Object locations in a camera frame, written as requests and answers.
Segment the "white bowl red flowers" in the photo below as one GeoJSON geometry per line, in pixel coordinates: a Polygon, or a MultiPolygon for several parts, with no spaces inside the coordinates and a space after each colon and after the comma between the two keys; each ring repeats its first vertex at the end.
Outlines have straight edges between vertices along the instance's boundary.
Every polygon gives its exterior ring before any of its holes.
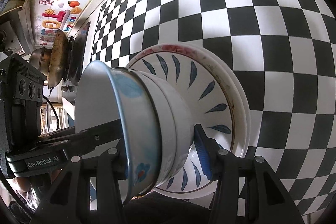
{"type": "Polygon", "coordinates": [[[173,89],[173,94],[171,94],[169,97],[171,102],[171,110],[173,111],[173,118],[175,121],[177,151],[174,166],[170,176],[168,177],[168,180],[175,176],[184,166],[188,158],[190,145],[193,142],[194,136],[194,124],[190,109],[179,92],[177,92],[175,88],[173,89]]]}

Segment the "white plate pink flowers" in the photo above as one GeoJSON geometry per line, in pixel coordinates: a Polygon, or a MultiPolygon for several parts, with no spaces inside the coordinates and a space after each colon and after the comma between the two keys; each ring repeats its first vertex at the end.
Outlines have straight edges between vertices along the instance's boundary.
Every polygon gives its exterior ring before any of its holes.
{"type": "Polygon", "coordinates": [[[233,71],[212,52],[189,44],[160,44],[137,54],[128,68],[154,84],[162,132],[163,155],[174,164],[156,191],[177,199],[208,196],[217,187],[203,173],[193,143],[200,124],[220,148],[244,157],[250,134],[250,113],[244,90],[233,71]]]}

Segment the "white plate blue leaf pattern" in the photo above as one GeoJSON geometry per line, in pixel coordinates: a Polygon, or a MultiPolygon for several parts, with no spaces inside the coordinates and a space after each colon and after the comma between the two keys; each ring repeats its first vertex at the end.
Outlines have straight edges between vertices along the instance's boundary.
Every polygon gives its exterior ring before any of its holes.
{"type": "MultiPolygon", "coordinates": [[[[231,109],[220,84],[199,61],[174,52],[154,52],[128,67],[167,81],[185,100],[195,124],[202,125],[220,148],[231,149],[234,137],[231,109]]],[[[215,186],[203,174],[195,146],[191,146],[183,168],[158,191],[174,198],[206,196],[215,186]]]]}

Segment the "white bowl blue flowers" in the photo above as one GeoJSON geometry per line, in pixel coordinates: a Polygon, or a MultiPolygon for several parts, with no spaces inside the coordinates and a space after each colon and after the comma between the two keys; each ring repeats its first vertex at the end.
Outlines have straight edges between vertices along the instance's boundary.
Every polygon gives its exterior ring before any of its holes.
{"type": "Polygon", "coordinates": [[[93,134],[96,148],[86,157],[121,145],[121,200],[128,203],[157,181],[162,160],[161,130],[143,81],[127,69],[91,62],[81,75],[75,99],[75,131],[93,134]]]}

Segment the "white plate grey flower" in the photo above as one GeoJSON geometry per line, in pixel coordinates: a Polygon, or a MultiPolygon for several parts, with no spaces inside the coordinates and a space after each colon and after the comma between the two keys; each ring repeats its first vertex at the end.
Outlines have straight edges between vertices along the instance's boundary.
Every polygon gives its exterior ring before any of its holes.
{"type": "Polygon", "coordinates": [[[247,97],[241,83],[230,67],[217,55],[212,52],[209,52],[209,54],[217,62],[214,68],[215,79],[219,81],[220,86],[224,89],[233,120],[234,135],[230,151],[235,156],[245,157],[249,146],[251,129],[251,116],[247,97]]]}

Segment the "stainless steel steamer pot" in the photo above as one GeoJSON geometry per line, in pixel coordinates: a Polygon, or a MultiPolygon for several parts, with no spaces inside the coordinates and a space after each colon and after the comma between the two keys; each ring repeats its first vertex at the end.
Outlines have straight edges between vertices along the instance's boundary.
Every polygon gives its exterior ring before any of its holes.
{"type": "Polygon", "coordinates": [[[44,75],[48,76],[51,53],[52,50],[45,47],[36,49],[31,53],[29,63],[44,75]]]}

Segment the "black frying pan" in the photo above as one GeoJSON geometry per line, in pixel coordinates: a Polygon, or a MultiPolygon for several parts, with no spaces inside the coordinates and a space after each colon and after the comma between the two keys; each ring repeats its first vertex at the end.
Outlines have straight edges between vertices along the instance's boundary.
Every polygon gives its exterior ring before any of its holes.
{"type": "Polygon", "coordinates": [[[62,30],[57,30],[52,47],[48,74],[48,88],[56,87],[64,76],[67,67],[69,42],[62,30]]]}

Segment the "black induction cooktop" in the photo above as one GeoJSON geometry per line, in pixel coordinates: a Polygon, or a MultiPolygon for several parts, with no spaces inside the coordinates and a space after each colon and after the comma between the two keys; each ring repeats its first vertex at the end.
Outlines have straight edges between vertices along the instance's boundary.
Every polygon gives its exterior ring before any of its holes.
{"type": "Polygon", "coordinates": [[[65,82],[69,81],[74,86],[78,86],[84,62],[84,52],[87,42],[87,36],[89,31],[90,23],[88,22],[79,34],[74,38],[73,36],[69,39],[69,52],[66,70],[64,72],[63,80],[65,82]]]}

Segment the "black range hood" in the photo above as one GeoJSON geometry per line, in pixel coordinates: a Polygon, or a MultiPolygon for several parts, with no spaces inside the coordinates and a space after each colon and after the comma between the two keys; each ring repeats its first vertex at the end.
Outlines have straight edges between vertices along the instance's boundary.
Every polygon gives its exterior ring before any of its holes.
{"type": "Polygon", "coordinates": [[[30,0],[9,0],[1,11],[1,52],[23,57],[34,50],[30,0]]]}

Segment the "black white checkered cloth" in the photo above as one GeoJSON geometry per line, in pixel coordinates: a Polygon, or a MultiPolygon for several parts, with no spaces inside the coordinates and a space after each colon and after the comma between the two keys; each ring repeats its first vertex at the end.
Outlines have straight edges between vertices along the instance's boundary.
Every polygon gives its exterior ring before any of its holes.
{"type": "Polygon", "coordinates": [[[106,0],[91,60],[123,67],[159,43],[222,59],[251,110],[248,155],[265,157],[301,214],[335,195],[335,16],[324,0],[106,0]]]}

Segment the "colourful wall stickers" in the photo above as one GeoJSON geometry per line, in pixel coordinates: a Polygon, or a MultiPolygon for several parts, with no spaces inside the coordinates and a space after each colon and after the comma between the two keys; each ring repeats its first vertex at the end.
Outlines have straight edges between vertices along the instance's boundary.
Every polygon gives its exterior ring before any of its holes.
{"type": "Polygon", "coordinates": [[[58,30],[68,35],[83,11],[78,0],[34,0],[32,7],[35,45],[49,48],[58,30]]]}

